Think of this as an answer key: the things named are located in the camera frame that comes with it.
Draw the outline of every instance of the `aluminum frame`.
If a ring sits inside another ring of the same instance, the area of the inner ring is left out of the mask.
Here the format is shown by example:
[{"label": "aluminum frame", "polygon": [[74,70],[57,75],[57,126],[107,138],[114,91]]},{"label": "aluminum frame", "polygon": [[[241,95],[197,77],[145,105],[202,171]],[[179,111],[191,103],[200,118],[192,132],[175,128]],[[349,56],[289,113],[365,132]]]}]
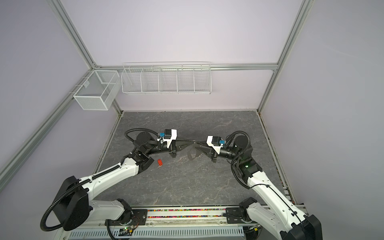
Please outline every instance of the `aluminum frame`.
[{"label": "aluminum frame", "polygon": [[74,101],[73,92],[88,78],[92,71],[87,71],[81,78],[73,90],[68,93],[64,99],[59,103],[56,108],[49,114],[49,116],[40,124],[17,152],[10,158],[0,170],[0,192],[11,181],[16,172],[22,167],[25,161],[31,156],[34,150],[39,146],[45,136],[52,130],[53,126],[59,121],[63,114],[67,111],[69,106]]},{"label": "aluminum frame", "polygon": [[[304,213],[308,214],[304,205],[295,205],[297,208],[302,210]],[[132,209],[148,209],[148,210],[164,210],[164,209],[225,209],[227,207],[238,207],[238,205],[228,205],[228,206],[148,206],[148,207],[133,207]],[[266,210],[270,210],[269,206],[262,205]],[[153,211],[148,212],[146,224],[140,225],[138,227],[139,230],[145,229],[156,229],[156,228],[169,228],[169,227],[183,227],[184,229],[194,228],[194,227],[240,227],[240,226],[254,226],[254,223],[238,223],[238,224],[228,224],[226,217],[191,217],[195,215],[197,211]],[[221,215],[225,213],[225,210],[208,210],[205,211],[204,215]],[[165,216],[165,215],[181,215],[185,217],[181,218],[148,218],[154,216]],[[78,228],[77,230],[105,230],[106,227],[104,225],[105,221],[91,221],[85,222]],[[56,235],[53,240],[62,240],[62,239],[70,239],[71,231],[64,231],[62,228],[58,229]]]},{"label": "aluminum frame", "polygon": [[[90,70],[84,75],[84,77],[79,81],[77,86],[68,94],[62,101],[57,105],[57,107],[49,114],[49,116],[40,124],[39,127],[36,128],[34,133],[24,141],[23,145],[18,149],[18,151],[11,157],[7,164],[5,164],[0,169],[0,192],[4,189],[4,187],[11,181],[12,177],[16,174],[16,172],[21,168],[24,162],[28,159],[28,157],[33,153],[33,151],[37,148],[37,146],[41,143],[44,137],[49,133],[49,131],[53,128],[56,122],[61,118],[61,116],[67,111],[73,99],[73,92],[75,92],[78,88],[78,85],[81,85],[91,70],[100,69],[100,70],[123,70],[123,66],[98,66],[93,60],[91,54],[87,50],[85,44],[83,43],[79,33],[76,31],[72,21],[70,20],[67,12],[65,11],[60,0],[46,0],[48,5],[51,7],[52,11],[56,15],[58,21],[62,25],[63,29],[67,33],[70,40],[75,45],[76,49],[79,51],[79,54],[84,59],[85,63],[89,66]],[[299,12],[296,16],[295,23],[292,27],[290,35],[285,43],[281,56],[277,63],[248,63],[248,64],[211,64],[212,71],[223,71],[223,70],[272,70],[274,73],[272,74],[271,80],[269,81],[268,87],[263,95],[262,101],[258,107],[258,112],[261,116],[261,112],[265,106],[266,101],[271,93],[271,90],[274,86],[276,79],[282,69],[289,52],[292,50],[295,40],[303,26],[305,19],[312,8],[314,0],[303,0]],[[113,133],[116,130],[119,119],[122,115],[122,110],[119,107],[116,100],[112,103],[116,113],[118,115],[118,119],[112,129]],[[104,150],[102,155],[100,156],[99,162],[101,163],[105,151],[108,149],[112,137],[108,137],[108,141],[104,146]]]},{"label": "aluminum frame", "polygon": [[115,134],[115,132],[116,132],[116,129],[117,129],[117,127],[119,126],[120,120],[121,120],[121,118],[122,118],[123,116],[124,116],[124,112],[123,112],[120,116],[118,116],[118,117],[116,118],[115,124],[114,124],[113,127],[112,127],[112,131],[111,131],[110,134],[108,135],[107,141],[106,141],[106,143],[105,143],[105,145],[104,145],[104,147],[103,147],[103,151],[102,151],[102,153],[101,153],[101,155],[100,155],[100,157],[99,157],[99,160],[98,160],[97,163],[96,163],[95,168],[93,169],[92,174],[95,174],[95,173],[97,173],[97,172],[100,171],[99,168],[100,168],[100,166],[101,166],[101,164],[102,164],[102,162],[103,162],[103,160],[104,160],[104,158],[105,158],[105,155],[106,155],[106,153],[107,153],[107,151],[108,151],[108,148],[109,148],[109,146],[111,145],[112,138],[113,138],[113,136],[114,136],[114,134]]},{"label": "aluminum frame", "polygon": [[273,71],[271,80],[269,81],[268,86],[264,92],[263,98],[259,104],[259,107],[257,108],[257,110],[259,112],[262,112],[262,110],[265,106],[265,103],[268,100],[269,95],[271,94],[271,91],[272,91],[273,86],[275,85],[276,79],[278,78],[278,76],[281,72],[281,69],[284,66],[284,63],[287,60],[289,53],[291,52],[293,45],[295,44],[297,36],[299,35],[300,30],[303,27],[303,24],[304,24],[304,22],[308,16],[310,10],[312,9],[313,3],[314,3],[314,0],[303,0],[303,2],[301,3],[299,12],[298,12],[296,19],[295,19],[295,23],[293,24],[293,27],[291,29],[291,32],[289,34],[289,37],[288,37],[285,45],[284,45],[284,48],[283,48],[283,51],[279,57],[279,60],[277,61],[277,69],[275,69]]}]

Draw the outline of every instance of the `metal rail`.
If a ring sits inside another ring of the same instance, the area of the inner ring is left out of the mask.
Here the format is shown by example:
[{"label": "metal rail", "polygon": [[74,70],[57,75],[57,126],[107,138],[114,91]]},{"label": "metal rail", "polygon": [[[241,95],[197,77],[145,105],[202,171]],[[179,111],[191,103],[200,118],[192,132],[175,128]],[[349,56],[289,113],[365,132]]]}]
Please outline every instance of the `metal rail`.
[{"label": "metal rail", "polygon": [[51,131],[53,126],[59,121],[61,116],[67,111],[72,104],[73,92],[75,92],[83,81],[91,74],[88,71],[77,85],[72,89],[71,93],[59,103],[56,108],[49,114],[49,116],[40,124],[40,126],[34,131],[34,133],[24,141],[23,145],[17,150],[17,152],[11,157],[5,166],[0,170],[0,192],[11,181],[16,172],[22,167],[25,161],[31,156],[33,151],[39,146],[45,136]]},{"label": "metal rail", "polygon": [[85,44],[81,40],[79,33],[76,31],[76,28],[74,27],[71,19],[69,18],[60,0],[46,0],[46,2],[51,7],[52,11],[56,15],[56,18],[62,25],[68,37],[70,38],[72,43],[75,45],[75,47],[79,51],[81,57],[84,59],[85,63],[88,65],[88,68],[93,69],[97,67],[97,64],[92,59],[91,54],[85,47]]},{"label": "metal rail", "polygon": [[287,42],[285,43],[283,51],[282,51],[282,53],[279,57],[279,60],[277,62],[278,67],[273,72],[271,80],[269,81],[268,86],[264,92],[263,98],[259,104],[259,107],[257,108],[257,110],[259,112],[262,112],[262,110],[265,106],[265,103],[268,100],[268,97],[272,91],[272,88],[276,82],[276,79],[278,78],[278,76],[281,72],[281,69],[284,66],[284,63],[287,60],[288,55],[289,55],[290,51],[292,50],[292,47],[293,47],[293,45],[297,39],[297,36],[299,35],[299,32],[300,32],[300,30],[301,30],[301,28],[305,22],[305,19],[308,16],[308,13],[310,12],[310,10],[313,6],[313,2],[314,2],[314,0],[303,0],[303,2],[301,3],[299,12],[296,16],[295,23],[293,24],[293,27],[291,29],[291,32],[290,32],[289,37],[287,39]]},{"label": "metal rail", "polygon": [[[100,70],[123,70],[128,66],[101,66]],[[233,64],[188,64],[188,65],[135,65],[135,68],[201,68],[210,67],[211,71],[224,70],[276,70],[277,63],[233,63]]]}]

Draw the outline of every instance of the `black joint cover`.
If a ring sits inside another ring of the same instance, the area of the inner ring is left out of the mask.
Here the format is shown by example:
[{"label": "black joint cover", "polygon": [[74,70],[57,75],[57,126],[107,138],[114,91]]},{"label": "black joint cover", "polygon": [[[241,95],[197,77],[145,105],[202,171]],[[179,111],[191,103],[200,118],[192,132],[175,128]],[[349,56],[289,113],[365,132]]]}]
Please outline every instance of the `black joint cover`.
[{"label": "black joint cover", "polygon": [[172,142],[169,145],[169,154],[172,158],[176,157],[177,149],[176,149],[176,141],[172,140]]},{"label": "black joint cover", "polygon": [[242,179],[244,182],[248,182],[248,178],[252,177],[255,172],[263,171],[260,165],[257,164],[252,157],[250,157],[246,161],[241,162],[239,168],[239,170],[242,172]]},{"label": "black joint cover", "polygon": [[165,129],[164,130],[164,139],[170,139],[172,136],[172,130],[171,129]]},{"label": "black joint cover", "polygon": [[239,206],[242,207],[243,209],[247,209],[249,207],[249,205],[256,203],[256,202],[257,202],[256,199],[249,197],[249,198],[245,199],[244,201],[242,201],[241,203],[239,203]]},{"label": "black joint cover", "polygon": [[125,210],[132,211],[131,206],[124,199],[118,198],[117,201],[119,201],[123,205]]},{"label": "black joint cover", "polygon": [[300,224],[292,224],[292,227],[288,233],[280,232],[283,240],[323,240],[321,223],[314,215],[305,217]]},{"label": "black joint cover", "polygon": [[216,136],[214,136],[214,137],[212,137],[212,144],[214,145],[214,146],[220,146],[220,141],[221,141],[222,139],[221,139],[221,137],[216,137]]},{"label": "black joint cover", "polygon": [[[65,179],[55,199],[78,182],[79,180],[74,176]],[[79,186],[73,194],[63,198],[53,209],[53,212],[65,231],[70,231],[80,226],[87,220],[90,211],[88,194],[82,186]]]},{"label": "black joint cover", "polygon": [[211,161],[216,163],[217,162],[217,156],[218,156],[217,152],[214,149],[211,149],[210,154],[211,154]]}]

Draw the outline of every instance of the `black cable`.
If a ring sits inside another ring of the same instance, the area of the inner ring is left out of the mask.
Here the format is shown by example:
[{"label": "black cable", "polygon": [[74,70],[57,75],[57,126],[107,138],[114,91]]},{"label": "black cable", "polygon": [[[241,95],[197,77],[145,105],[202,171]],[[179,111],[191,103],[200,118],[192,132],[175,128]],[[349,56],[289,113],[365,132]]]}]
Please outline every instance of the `black cable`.
[{"label": "black cable", "polygon": [[[94,175],[92,177],[92,180],[95,180],[107,173],[110,173],[116,169],[120,168],[119,165],[116,165],[114,166],[113,168],[111,169],[107,169],[105,170],[104,172],[101,172],[101,173],[98,173],[96,175]],[[58,197],[55,201],[53,201],[53,203],[49,206],[49,208],[45,211],[43,217],[41,218],[41,221],[40,221],[40,228],[41,230],[45,231],[45,232],[49,232],[49,231],[53,231],[53,230],[56,230],[56,229],[59,229],[62,227],[61,224],[58,224],[56,226],[53,226],[53,227],[48,227],[46,225],[46,221],[47,221],[47,218],[48,218],[48,215],[52,212],[52,210],[55,208],[55,206],[57,206],[65,197],[69,196],[70,194],[72,194],[76,189],[78,189],[79,187],[81,187],[82,185],[90,182],[91,180],[90,179],[86,179],[76,185],[74,185],[73,187],[71,187],[70,189],[68,189],[67,191],[65,191],[60,197]]]},{"label": "black cable", "polygon": [[136,226],[132,229],[132,231],[133,230],[135,230],[138,226],[139,226],[139,223],[140,223],[140,219],[139,219],[139,217],[137,217],[137,216],[133,216],[132,218],[137,218],[137,224],[136,224]]},{"label": "black cable", "polygon": [[86,183],[88,183],[90,181],[91,181],[90,179],[87,179],[87,180],[84,180],[84,181],[74,185],[73,187],[71,187],[70,189],[65,191],[63,194],[61,194],[60,197],[58,197],[55,201],[53,201],[53,203],[49,206],[49,208],[45,211],[45,213],[43,214],[43,217],[41,218],[41,221],[40,221],[40,228],[41,228],[41,230],[43,230],[45,232],[49,232],[49,231],[53,231],[53,230],[61,228],[62,227],[61,224],[53,226],[53,227],[48,227],[46,225],[46,221],[47,221],[48,215],[52,212],[52,210],[55,208],[55,206],[61,202],[61,200],[63,198],[69,196],[77,188],[81,187],[82,185],[84,185],[84,184],[86,184]]},{"label": "black cable", "polygon": [[252,232],[252,231],[255,230],[255,228],[257,229],[256,231],[259,231],[259,230],[261,230],[263,227],[260,225],[259,228],[258,228],[258,227],[253,227],[253,228],[250,228],[250,229],[245,230],[244,232],[245,232],[245,233]]},{"label": "black cable", "polygon": [[232,174],[233,176],[235,177],[236,181],[241,185],[243,186],[244,188],[246,189],[249,189],[249,186],[244,184],[236,175],[235,173],[235,170],[233,169],[234,168],[234,163],[237,161],[237,159],[249,148],[249,146],[251,145],[251,139],[249,138],[249,135],[244,132],[244,131],[235,131],[233,132],[230,136],[229,136],[229,142],[227,142],[225,145],[228,146],[227,144],[230,144],[230,142],[232,141],[232,139],[235,137],[236,134],[243,134],[244,136],[246,136],[247,138],[247,145],[245,146],[245,148],[243,148],[240,152],[238,152],[238,154],[232,159],[231,161],[231,171],[232,171]]},{"label": "black cable", "polygon": [[163,147],[163,144],[161,143],[161,141],[158,141],[158,142],[157,142],[157,149],[158,149],[159,151],[161,151],[162,147]]},{"label": "black cable", "polygon": [[96,174],[96,175],[94,175],[94,176],[92,177],[92,180],[95,180],[96,178],[99,178],[99,177],[101,177],[101,176],[103,176],[103,175],[105,175],[105,174],[107,174],[107,173],[110,173],[110,172],[112,172],[112,171],[114,171],[114,170],[116,170],[116,169],[118,169],[118,168],[120,168],[120,166],[119,166],[119,165],[116,165],[116,166],[114,166],[114,167],[111,168],[111,169],[107,169],[107,170],[105,170],[104,172],[98,173],[98,174]]},{"label": "black cable", "polygon": [[125,155],[121,161],[120,161],[120,165],[122,165],[124,163],[124,160],[129,157],[129,155],[131,155],[132,153],[134,153],[136,151],[136,147],[133,148],[133,150],[128,154],[128,155]]},{"label": "black cable", "polygon": [[114,236],[113,236],[113,234],[112,234],[112,232],[111,232],[111,229],[109,228],[109,219],[107,219],[106,220],[106,225],[107,225],[107,232],[108,232],[108,235],[109,235],[109,237],[112,239],[112,240],[117,240]]},{"label": "black cable", "polygon": [[268,184],[259,183],[259,184],[255,184],[255,185],[253,185],[252,187],[249,187],[249,188],[251,189],[251,188],[256,187],[256,186],[258,186],[258,185],[264,185],[264,186],[266,186],[266,187],[269,187]]},{"label": "black cable", "polygon": [[301,223],[301,229],[304,231],[304,226],[303,226],[303,223],[302,223],[302,221],[300,220],[300,218],[297,216],[297,212],[295,212],[295,211],[293,211],[292,210],[292,208],[281,198],[281,196],[280,195],[278,195],[277,194],[277,192],[275,192],[275,190],[273,189],[273,188],[271,188],[269,185],[267,186],[267,187],[269,187],[284,203],[285,203],[285,205],[287,205],[287,207],[289,208],[289,210],[291,210],[292,211],[292,214],[294,214],[296,217],[297,217],[297,219],[299,220],[299,223]]},{"label": "black cable", "polygon": [[150,130],[150,129],[147,129],[147,128],[142,128],[142,127],[129,129],[129,130],[125,131],[124,136],[126,138],[128,138],[128,140],[130,140],[131,142],[134,142],[135,140],[133,138],[131,138],[130,136],[128,136],[128,133],[136,132],[136,131],[149,132],[149,133],[152,133],[152,134],[156,135],[157,138],[159,138],[159,136],[160,136],[157,132],[155,132],[153,130]]}]

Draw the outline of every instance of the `wire shelf rack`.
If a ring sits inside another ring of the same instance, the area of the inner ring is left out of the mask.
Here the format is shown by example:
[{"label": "wire shelf rack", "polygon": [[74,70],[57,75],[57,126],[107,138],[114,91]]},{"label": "wire shelf rack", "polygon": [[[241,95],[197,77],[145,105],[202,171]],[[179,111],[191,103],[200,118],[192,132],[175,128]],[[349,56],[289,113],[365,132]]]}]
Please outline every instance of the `wire shelf rack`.
[{"label": "wire shelf rack", "polygon": [[125,94],[199,94],[212,92],[210,65],[123,64],[122,91]]},{"label": "wire shelf rack", "polygon": [[84,110],[108,110],[121,87],[117,71],[93,70],[73,97]]}]

